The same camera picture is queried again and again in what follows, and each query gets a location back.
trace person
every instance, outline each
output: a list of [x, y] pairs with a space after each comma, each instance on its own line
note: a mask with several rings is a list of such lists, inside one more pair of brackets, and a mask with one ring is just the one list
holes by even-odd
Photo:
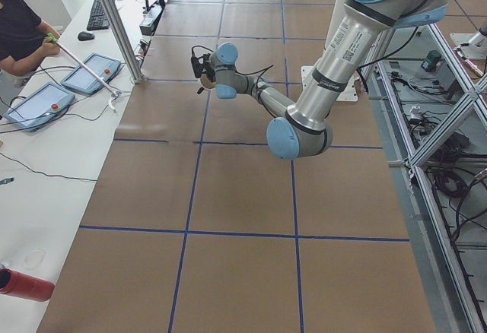
[[29, 75], [59, 47], [46, 35], [59, 33], [24, 0], [0, 0], [0, 69], [18, 77]]

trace computer mouse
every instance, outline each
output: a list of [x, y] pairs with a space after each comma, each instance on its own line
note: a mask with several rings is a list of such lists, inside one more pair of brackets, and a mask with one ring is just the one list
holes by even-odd
[[84, 42], [86, 40], [92, 40], [94, 39], [94, 34], [90, 33], [89, 31], [81, 31], [78, 34], [78, 40], [81, 42]]

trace red can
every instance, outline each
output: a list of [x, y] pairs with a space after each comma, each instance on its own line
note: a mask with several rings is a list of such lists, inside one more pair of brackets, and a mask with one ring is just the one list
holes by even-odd
[[52, 282], [41, 280], [28, 274], [12, 271], [8, 268], [0, 270], [0, 293], [12, 297], [22, 297], [35, 301], [49, 300], [54, 291]]

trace white table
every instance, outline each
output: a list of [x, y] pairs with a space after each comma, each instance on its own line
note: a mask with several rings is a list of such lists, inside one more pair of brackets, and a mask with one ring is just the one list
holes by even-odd
[[[81, 60], [92, 52], [98, 52], [123, 62], [111, 30], [97, 30], [94, 31], [94, 40], [78, 41], [78, 32], [86, 30], [92, 2], [88, 0], [59, 42]], [[119, 0], [116, 4], [132, 48], [135, 48], [142, 39], [138, 28], [143, 18], [142, 3]], [[63, 52], [47, 58], [42, 64], [44, 68], [57, 65], [77, 64]], [[68, 73], [68, 70], [53, 71], [51, 75], [61, 81]], [[33, 93], [48, 81], [51, 79], [44, 73], [34, 75], [21, 95]], [[123, 95], [114, 103], [116, 113], [106, 109], [94, 122], [69, 115], [75, 113], [90, 119], [96, 118], [110, 98], [109, 91], [102, 89], [92, 97], [76, 103], [67, 115], [37, 132], [0, 134], [0, 140], [4, 142], [0, 152], [45, 173], [96, 179], [132, 90], [128, 69], [124, 67], [111, 84], [123, 91]], [[84, 96], [76, 95], [76, 100], [82, 98]], [[0, 132], [16, 129], [5, 123], [5, 119], [0, 122]], [[14, 177], [15, 180], [0, 186], [0, 263], [12, 270], [55, 284], [94, 182], [46, 177], [0, 156], [0, 179], [8, 177]], [[38, 303], [0, 295], [0, 331], [36, 331], [46, 307], [47, 302]]]

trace keyboard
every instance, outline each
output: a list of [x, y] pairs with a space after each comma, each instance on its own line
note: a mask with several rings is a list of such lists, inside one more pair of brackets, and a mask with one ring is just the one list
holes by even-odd
[[108, 27], [107, 14], [105, 14], [105, 10], [101, 5], [100, 0], [94, 0], [93, 5], [91, 6], [90, 18], [88, 19], [86, 30], [101, 30], [108, 29]]

